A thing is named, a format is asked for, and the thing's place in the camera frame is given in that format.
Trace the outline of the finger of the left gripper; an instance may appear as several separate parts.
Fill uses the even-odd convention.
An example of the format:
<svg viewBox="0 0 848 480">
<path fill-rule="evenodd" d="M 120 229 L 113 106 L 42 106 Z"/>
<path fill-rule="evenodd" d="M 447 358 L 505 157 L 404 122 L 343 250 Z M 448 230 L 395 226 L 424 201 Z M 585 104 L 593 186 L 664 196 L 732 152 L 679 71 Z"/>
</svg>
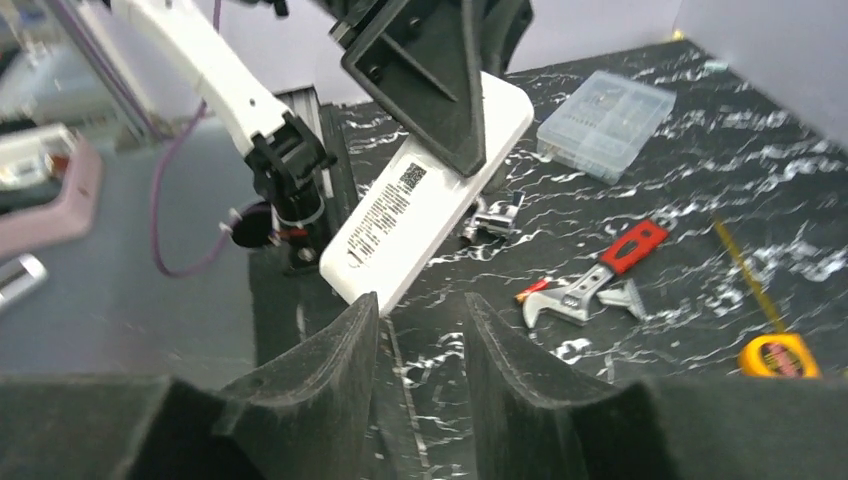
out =
<svg viewBox="0 0 848 480">
<path fill-rule="evenodd" d="M 347 1 L 344 70 L 462 178 L 485 163 L 481 12 L 472 1 Z"/>
<path fill-rule="evenodd" d="M 483 71 L 506 72 L 533 18 L 530 0 L 491 0 L 485 3 L 480 38 Z"/>
</svg>

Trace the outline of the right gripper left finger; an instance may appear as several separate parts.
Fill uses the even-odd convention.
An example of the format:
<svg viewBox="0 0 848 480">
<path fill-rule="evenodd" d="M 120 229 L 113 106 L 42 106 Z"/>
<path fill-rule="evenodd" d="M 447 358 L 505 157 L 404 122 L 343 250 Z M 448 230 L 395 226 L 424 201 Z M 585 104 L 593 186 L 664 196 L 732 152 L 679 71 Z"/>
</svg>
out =
<svg viewBox="0 0 848 480">
<path fill-rule="evenodd" d="M 354 479 L 368 424 L 378 305 L 218 391 L 172 376 L 1 380 L 5 479 Z"/>
</svg>

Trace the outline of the red small battery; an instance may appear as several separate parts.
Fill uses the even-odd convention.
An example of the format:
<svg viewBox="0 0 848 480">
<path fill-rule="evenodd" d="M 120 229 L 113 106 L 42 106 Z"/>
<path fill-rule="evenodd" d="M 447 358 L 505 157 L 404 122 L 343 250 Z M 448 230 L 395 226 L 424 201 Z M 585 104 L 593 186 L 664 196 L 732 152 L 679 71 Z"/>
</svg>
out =
<svg viewBox="0 0 848 480">
<path fill-rule="evenodd" d="M 523 304 L 526 299 L 533 293 L 537 293 L 543 291 L 548 288 L 551 279 L 549 277 L 544 277 L 533 283 L 532 285 L 524 288 L 519 293 L 514 296 L 514 299 L 517 304 Z"/>
</svg>

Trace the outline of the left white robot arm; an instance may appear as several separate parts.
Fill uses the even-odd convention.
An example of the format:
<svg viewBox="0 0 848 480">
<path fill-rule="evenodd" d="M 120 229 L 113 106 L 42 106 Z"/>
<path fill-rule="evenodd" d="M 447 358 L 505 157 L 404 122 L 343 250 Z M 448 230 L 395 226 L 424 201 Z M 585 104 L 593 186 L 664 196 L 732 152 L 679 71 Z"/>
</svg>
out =
<svg viewBox="0 0 848 480">
<path fill-rule="evenodd" d="M 466 182 L 468 205 L 533 117 L 502 77 L 533 11 L 526 1 L 326 1 L 343 69 L 410 133 L 440 172 Z M 221 119 L 272 207 L 295 268 L 334 241 L 317 174 L 336 161 L 316 133 L 266 89 L 192 1 L 111 1 Z"/>
</svg>

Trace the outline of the white remote control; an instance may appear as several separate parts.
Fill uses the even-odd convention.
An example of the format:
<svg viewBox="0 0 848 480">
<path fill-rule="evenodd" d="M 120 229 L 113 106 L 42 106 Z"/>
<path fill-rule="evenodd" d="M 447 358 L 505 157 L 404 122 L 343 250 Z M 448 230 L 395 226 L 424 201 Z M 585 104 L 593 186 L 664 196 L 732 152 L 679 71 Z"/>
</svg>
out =
<svg viewBox="0 0 848 480">
<path fill-rule="evenodd" d="M 407 137 L 322 253 L 320 275 L 345 302 L 374 293 L 390 313 L 530 126 L 524 90 L 489 74 L 482 88 L 482 168 L 463 178 Z"/>
</svg>

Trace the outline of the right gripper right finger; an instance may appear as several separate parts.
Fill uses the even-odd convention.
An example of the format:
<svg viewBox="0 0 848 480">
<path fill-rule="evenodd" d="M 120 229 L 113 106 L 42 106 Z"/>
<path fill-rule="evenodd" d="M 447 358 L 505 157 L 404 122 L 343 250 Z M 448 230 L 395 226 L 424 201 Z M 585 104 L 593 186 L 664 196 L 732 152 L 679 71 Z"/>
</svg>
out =
<svg viewBox="0 0 848 480">
<path fill-rule="evenodd" d="M 482 479 L 843 479 L 843 380 L 581 372 L 465 297 Z"/>
</svg>

